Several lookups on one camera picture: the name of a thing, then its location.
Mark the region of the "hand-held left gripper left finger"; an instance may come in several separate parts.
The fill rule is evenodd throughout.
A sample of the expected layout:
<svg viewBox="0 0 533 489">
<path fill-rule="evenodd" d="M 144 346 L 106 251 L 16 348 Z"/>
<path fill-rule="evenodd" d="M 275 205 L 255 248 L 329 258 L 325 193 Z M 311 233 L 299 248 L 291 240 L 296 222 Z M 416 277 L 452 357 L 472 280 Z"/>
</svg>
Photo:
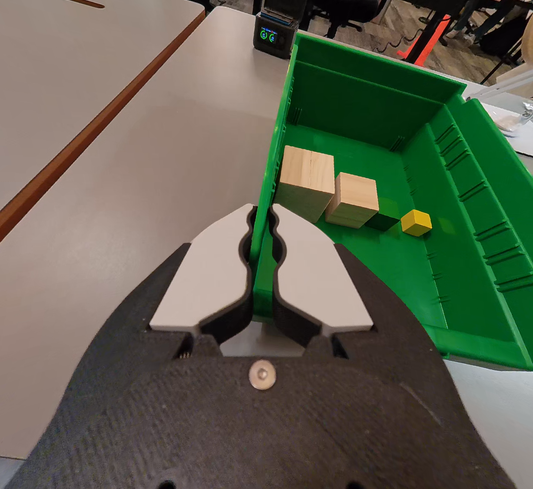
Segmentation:
<svg viewBox="0 0 533 489">
<path fill-rule="evenodd" d="M 212 223 L 187 245 L 149 326 L 153 331 L 212 336 L 222 344 L 253 314 L 250 245 L 256 206 L 245 204 Z"/>
</svg>

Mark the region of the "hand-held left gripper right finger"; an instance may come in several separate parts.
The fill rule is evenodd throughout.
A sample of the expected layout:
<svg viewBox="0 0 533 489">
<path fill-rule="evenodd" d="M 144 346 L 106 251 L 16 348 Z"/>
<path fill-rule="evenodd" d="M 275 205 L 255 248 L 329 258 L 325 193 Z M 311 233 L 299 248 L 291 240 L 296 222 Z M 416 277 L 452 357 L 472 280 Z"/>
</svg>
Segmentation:
<svg viewBox="0 0 533 489">
<path fill-rule="evenodd" d="M 374 322 L 335 243 L 280 204 L 271 206 L 272 313 L 300 346 L 315 336 L 370 331 Z"/>
</svg>

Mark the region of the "green plastic bin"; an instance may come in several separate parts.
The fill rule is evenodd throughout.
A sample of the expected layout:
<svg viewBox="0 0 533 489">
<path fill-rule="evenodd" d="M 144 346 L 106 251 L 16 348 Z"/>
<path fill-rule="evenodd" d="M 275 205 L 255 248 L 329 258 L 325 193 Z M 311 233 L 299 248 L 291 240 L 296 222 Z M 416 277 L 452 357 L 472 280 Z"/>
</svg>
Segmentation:
<svg viewBox="0 0 533 489">
<path fill-rule="evenodd" d="M 283 86 L 252 238 L 257 314 L 271 317 L 268 209 L 285 145 L 374 179 L 413 237 L 325 222 L 407 305 L 444 356 L 532 371 L 532 175 L 466 85 L 405 62 L 298 33 Z"/>
</svg>

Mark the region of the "small green cube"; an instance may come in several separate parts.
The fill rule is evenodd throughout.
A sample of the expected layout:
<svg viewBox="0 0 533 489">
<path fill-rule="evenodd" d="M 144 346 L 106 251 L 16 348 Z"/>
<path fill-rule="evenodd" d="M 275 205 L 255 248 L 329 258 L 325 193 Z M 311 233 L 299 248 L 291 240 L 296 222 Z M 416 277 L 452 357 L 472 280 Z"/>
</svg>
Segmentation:
<svg viewBox="0 0 533 489">
<path fill-rule="evenodd" d="M 400 221 L 399 205 L 395 200 L 383 196 L 378 197 L 378 204 L 378 212 L 366 221 L 364 226 L 386 232 Z"/>
</svg>

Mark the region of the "medium wooden cube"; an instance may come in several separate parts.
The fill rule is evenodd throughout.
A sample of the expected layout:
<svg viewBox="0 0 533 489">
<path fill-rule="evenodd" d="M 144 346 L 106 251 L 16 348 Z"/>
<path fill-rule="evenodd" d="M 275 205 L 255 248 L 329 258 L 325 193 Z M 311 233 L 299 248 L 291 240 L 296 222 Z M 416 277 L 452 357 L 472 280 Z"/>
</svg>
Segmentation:
<svg viewBox="0 0 533 489">
<path fill-rule="evenodd" d="M 325 210 L 330 224 L 359 229 L 379 211 L 376 181 L 339 173 L 335 179 L 335 194 Z"/>
</svg>

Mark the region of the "large wooden cube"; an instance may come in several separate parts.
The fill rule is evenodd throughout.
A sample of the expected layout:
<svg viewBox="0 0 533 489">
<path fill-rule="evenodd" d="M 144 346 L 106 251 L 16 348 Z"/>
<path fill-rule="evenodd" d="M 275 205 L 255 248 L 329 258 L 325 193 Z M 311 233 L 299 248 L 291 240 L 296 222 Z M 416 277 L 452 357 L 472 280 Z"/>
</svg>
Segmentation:
<svg viewBox="0 0 533 489">
<path fill-rule="evenodd" d="M 315 224 L 334 194 L 334 157 L 286 145 L 273 203 Z"/>
</svg>

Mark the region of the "small yellow cube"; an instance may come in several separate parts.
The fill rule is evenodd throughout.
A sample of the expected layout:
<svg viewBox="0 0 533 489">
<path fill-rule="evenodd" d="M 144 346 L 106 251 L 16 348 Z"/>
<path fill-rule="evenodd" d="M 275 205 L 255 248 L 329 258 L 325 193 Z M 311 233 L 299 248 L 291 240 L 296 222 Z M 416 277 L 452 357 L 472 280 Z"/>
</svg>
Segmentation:
<svg viewBox="0 0 533 489">
<path fill-rule="evenodd" d="M 400 223 L 403 233 L 414 237 L 420 237 L 432 230 L 430 215 L 416 209 L 402 216 Z"/>
</svg>

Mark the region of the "grey desk with wooden edge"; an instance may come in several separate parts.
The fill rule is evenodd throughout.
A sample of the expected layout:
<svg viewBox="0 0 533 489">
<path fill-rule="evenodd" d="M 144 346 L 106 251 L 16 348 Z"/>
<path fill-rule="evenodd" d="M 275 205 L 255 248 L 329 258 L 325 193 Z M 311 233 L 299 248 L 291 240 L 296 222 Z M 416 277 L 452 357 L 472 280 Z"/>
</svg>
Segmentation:
<svg viewBox="0 0 533 489">
<path fill-rule="evenodd" d="M 204 18 L 189 0 L 1 0 L 1 240 Z"/>
</svg>

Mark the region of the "black charger box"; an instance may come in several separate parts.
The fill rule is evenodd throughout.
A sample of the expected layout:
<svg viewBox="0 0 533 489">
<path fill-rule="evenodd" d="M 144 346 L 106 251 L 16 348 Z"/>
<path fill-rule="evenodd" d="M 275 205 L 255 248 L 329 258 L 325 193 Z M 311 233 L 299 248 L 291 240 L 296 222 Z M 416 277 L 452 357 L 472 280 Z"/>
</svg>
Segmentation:
<svg viewBox="0 0 533 489">
<path fill-rule="evenodd" d="M 289 59 L 306 4 L 307 0 L 264 0 L 255 16 L 254 48 Z"/>
</svg>

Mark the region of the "black office chair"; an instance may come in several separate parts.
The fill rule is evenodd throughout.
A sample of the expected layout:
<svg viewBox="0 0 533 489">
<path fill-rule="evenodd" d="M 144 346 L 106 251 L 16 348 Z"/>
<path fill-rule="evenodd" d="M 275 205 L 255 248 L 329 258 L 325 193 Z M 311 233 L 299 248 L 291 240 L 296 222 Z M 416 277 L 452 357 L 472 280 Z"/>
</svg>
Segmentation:
<svg viewBox="0 0 533 489">
<path fill-rule="evenodd" d="M 312 19 L 320 16 L 330 22 L 325 35 L 334 39 L 339 27 L 350 26 L 362 32 L 359 24 L 370 22 L 378 15 L 379 0 L 307 0 L 300 29 L 309 30 Z"/>
</svg>

